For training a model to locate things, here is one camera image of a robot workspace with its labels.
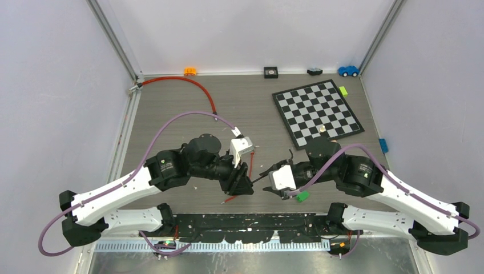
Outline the red cable padlock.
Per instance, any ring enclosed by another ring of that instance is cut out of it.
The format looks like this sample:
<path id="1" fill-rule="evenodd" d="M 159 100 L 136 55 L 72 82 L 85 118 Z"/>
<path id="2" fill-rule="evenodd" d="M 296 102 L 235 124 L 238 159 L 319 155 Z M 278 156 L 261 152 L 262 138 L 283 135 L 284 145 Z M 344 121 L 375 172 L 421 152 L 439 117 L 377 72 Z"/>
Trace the red cable padlock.
<path id="1" fill-rule="evenodd" d="M 255 155 L 255 151 L 252 151 L 252 152 L 250 153 L 250 156 L 251 156 L 251 157 L 250 157 L 250 165 L 249 165 L 249 169 L 248 169 L 248 173 L 247 173 L 247 174 L 248 174 L 248 177 L 249 177 L 250 179 L 252 178 L 252 170 L 253 170 L 253 159 L 254 159 L 254 155 Z M 237 197 L 238 197 L 237 195 L 235 195 L 235 196 L 231 196 L 231 197 L 229 197 L 229 198 L 225 199 L 224 201 L 222 201 L 222 202 L 221 202 L 221 204 L 225 204 L 225 203 L 227 203 L 227 202 L 230 202 L 231 200 L 233 200 L 233 199 L 235 199 L 235 198 L 237 198 Z"/>

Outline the black cable padlock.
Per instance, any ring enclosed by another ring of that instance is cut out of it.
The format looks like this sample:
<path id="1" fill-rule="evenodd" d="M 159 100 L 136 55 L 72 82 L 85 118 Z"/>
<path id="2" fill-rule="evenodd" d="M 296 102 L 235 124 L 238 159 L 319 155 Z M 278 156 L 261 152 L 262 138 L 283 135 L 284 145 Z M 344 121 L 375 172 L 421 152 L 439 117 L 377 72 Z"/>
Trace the black cable padlock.
<path id="1" fill-rule="evenodd" d="M 291 161 L 292 161 L 292 164 L 293 164 L 293 157 L 294 157 L 294 154 L 293 154 L 293 152 L 292 152 L 292 150 L 291 150 L 291 149 L 289 149 L 289 153 L 290 153 L 291 157 L 290 157 L 289 159 L 287 159 L 287 160 L 291 160 Z M 254 180 L 251 180 L 251 181 L 252 181 L 252 183 L 255 183 L 255 182 L 258 182 L 259 180 L 261 180 L 261 179 L 263 179 L 263 178 L 265 178 L 265 177 L 260 177 L 260 176 L 259 176 L 258 178 L 254 179 Z"/>

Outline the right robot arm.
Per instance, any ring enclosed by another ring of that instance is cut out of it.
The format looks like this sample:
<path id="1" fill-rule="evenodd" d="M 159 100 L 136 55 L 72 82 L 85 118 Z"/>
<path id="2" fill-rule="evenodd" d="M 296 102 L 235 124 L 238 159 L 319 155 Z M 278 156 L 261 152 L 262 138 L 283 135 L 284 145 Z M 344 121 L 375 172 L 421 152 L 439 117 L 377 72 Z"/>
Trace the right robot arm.
<path id="1" fill-rule="evenodd" d="M 301 196 L 308 183 L 333 181 L 347 195 L 367 198 L 391 211 L 365 210 L 340 202 L 330 205 L 324 228 L 331 234 L 374 231 L 415 241 L 425 251 L 452 255 L 468 246 L 469 234 L 459 227 L 469 218 L 464 202 L 446 203 L 404 183 L 369 154 L 349 155 L 325 137 L 305 148 L 308 160 L 282 160 L 263 172 L 270 179 L 266 191 L 282 199 Z"/>

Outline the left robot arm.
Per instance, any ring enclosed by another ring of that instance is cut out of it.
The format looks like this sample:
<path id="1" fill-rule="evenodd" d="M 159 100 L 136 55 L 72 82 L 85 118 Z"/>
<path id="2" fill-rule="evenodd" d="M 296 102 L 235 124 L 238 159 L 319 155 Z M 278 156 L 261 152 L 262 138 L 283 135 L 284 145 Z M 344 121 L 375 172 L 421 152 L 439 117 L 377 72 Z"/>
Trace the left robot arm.
<path id="1" fill-rule="evenodd" d="M 122 207 L 144 197 L 185 186 L 191 178 L 219 182 L 229 196 L 253 194 L 244 154 L 253 152 L 250 138 L 231 140 L 229 150 L 220 155 L 221 142 L 210 134 L 183 143 L 180 148 L 163 150 L 146 159 L 139 171 L 103 187 L 77 194 L 59 194 L 62 210 L 72 208 L 62 220 L 62 233 L 70 246 L 93 243 L 105 235 L 128 231 L 154 232 L 169 236 L 175 229 L 172 211 L 166 203 L 148 209 Z"/>

